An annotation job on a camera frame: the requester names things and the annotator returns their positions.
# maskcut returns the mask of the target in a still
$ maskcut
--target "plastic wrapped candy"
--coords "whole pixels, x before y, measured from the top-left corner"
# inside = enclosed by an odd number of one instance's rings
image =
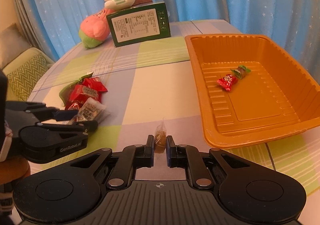
[[[244,78],[247,75],[247,73],[251,72],[251,70],[244,65],[239,65],[235,70],[231,71],[237,78],[240,79]]]
[[[80,104],[80,103],[78,103],[78,102],[70,102],[71,103],[71,105],[69,106],[68,104],[67,104],[67,106],[66,106],[66,110],[79,110],[81,107],[82,107],[82,104]]]
[[[71,125],[73,122],[80,121],[91,121],[97,120],[98,123],[102,120],[103,112],[106,109],[105,105],[102,105],[97,100],[93,98],[88,98],[84,105],[79,109],[79,112],[76,116],[74,116],[69,124]]]
[[[97,101],[100,99],[98,91],[83,85],[76,85],[69,97],[69,102],[78,102],[79,104],[84,104],[89,97]]]
[[[165,143],[166,143],[166,137],[167,137],[167,130],[164,126],[164,121],[162,120],[162,123],[157,126],[155,131],[155,152],[162,153],[165,150]]]
[[[225,77],[217,80],[217,83],[220,86],[222,86],[226,91],[230,91],[231,86],[237,82],[238,82],[238,79],[231,74],[227,74]]]
[[[70,94],[72,93],[72,91],[74,90],[75,86],[77,84],[81,84],[82,81],[85,79],[85,78],[91,78],[92,77],[92,73],[88,74],[88,75],[85,75],[85,76],[82,76],[81,78],[77,79],[76,81],[74,81],[73,83],[65,86],[60,92],[59,92],[59,97],[61,98],[62,102],[63,102],[63,105],[64,106],[67,106],[67,105],[71,105],[71,103],[69,102],[69,97],[70,97]]]
[[[85,78],[82,82],[82,85],[87,86],[89,88],[92,88],[98,92],[107,92],[108,90],[106,87],[102,84],[99,77],[94,78]]]

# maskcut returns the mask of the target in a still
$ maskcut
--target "green box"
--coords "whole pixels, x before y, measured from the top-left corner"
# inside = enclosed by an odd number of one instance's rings
[[[116,47],[170,37],[164,1],[144,3],[107,15]]]

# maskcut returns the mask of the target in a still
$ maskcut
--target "orange tray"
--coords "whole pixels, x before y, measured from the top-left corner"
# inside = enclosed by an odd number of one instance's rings
[[[232,148],[320,125],[320,87],[284,49],[263,35],[185,37],[196,81],[204,138]],[[251,72],[223,90],[217,79],[245,65]]]

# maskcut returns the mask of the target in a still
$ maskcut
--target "peach plush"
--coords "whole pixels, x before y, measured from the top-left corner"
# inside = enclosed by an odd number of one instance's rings
[[[110,34],[107,15],[114,10],[103,8],[100,12],[88,16],[80,24],[79,37],[86,48],[94,48],[103,43]]]

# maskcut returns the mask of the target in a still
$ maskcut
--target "tablecloth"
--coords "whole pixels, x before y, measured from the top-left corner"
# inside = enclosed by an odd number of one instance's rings
[[[175,143],[208,151],[204,141],[196,86],[184,37],[202,33],[240,33],[223,20],[186,21],[170,24],[170,38],[115,48],[108,38],[102,45],[85,49],[80,43],[67,52],[39,80],[29,100],[62,107],[59,91],[80,76],[94,72],[108,88],[102,96],[110,115],[89,138],[86,149],[49,164],[32,164],[37,172],[85,155],[102,147],[113,151],[145,143],[164,120]],[[278,172],[290,175],[305,188],[307,204],[300,216],[304,225],[320,221],[320,128],[259,145],[228,150]],[[155,168],[137,171],[139,179],[183,179],[183,170],[166,167],[165,154],[155,156]]]

